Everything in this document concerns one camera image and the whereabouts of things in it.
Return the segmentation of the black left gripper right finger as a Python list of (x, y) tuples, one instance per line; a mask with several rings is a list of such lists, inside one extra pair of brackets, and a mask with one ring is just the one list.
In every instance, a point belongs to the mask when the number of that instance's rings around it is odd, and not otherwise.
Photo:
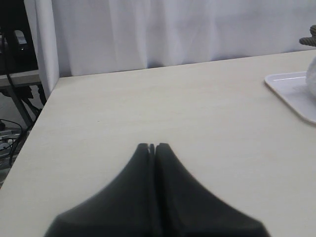
[(155, 183), (166, 237), (268, 237), (258, 220), (226, 204), (206, 189), (160, 143), (155, 153)]

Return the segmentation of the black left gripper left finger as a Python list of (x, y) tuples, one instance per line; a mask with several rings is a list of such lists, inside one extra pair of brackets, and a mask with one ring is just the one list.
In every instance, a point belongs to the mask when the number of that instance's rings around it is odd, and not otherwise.
[(154, 237), (154, 146), (139, 144), (120, 174), (99, 193), (59, 214), (47, 237)]

